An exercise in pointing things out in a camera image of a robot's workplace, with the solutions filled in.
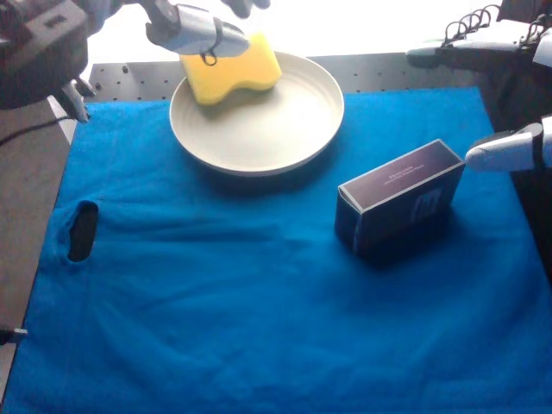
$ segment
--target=oval hole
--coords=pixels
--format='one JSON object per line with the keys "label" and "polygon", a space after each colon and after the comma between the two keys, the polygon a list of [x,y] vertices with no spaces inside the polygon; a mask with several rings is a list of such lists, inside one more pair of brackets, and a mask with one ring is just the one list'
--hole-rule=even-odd
{"label": "oval hole", "polygon": [[87,201],[80,205],[69,230],[71,246],[67,259],[70,261],[83,261],[90,256],[96,238],[97,213],[95,203]]}

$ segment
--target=round plate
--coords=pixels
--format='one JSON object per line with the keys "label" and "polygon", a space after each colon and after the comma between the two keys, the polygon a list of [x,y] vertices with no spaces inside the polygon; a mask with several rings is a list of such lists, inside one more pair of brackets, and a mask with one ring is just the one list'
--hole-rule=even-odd
{"label": "round plate", "polygon": [[200,106],[187,80],[180,83],[171,127],[191,155],[225,173],[266,176],[303,165],[329,144],[345,106],[336,80],[311,60],[276,57],[282,77],[269,91],[233,91]]}

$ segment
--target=yellow sponge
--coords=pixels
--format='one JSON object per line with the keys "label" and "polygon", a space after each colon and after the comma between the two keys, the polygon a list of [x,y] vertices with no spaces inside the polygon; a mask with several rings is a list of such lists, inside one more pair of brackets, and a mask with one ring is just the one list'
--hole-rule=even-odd
{"label": "yellow sponge", "polygon": [[264,91],[276,85],[282,71],[265,36],[253,35],[249,45],[242,56],[218,58],[214,66],[207,66],[200,56],[180,56],[199,104],[218,104],[238,88]]}

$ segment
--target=small rectangular box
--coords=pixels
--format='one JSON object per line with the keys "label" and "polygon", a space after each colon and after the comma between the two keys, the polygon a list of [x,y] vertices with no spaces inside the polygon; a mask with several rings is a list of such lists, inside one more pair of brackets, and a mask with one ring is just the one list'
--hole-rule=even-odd
{"label": "small rectangular box", "polygon": [[464,161],[435,140],[338,187],[336,233],[356,253],[452,201]]}

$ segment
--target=blue fabric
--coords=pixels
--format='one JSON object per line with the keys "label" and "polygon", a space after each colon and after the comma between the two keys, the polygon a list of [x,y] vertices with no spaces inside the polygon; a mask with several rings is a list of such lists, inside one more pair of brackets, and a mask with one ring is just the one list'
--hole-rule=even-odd
{"label": "blue fabric", "polygon": [[[4,412],[552,412],[550,290],[506,174],[464,172],[448,230],[375,266],[336,187],[436,138],[492,132],[475,89],[346,96],[306,167],[235,179],[168,103],[90,105],[50,220]],[[80,203],[91,256],[67,258]]]}

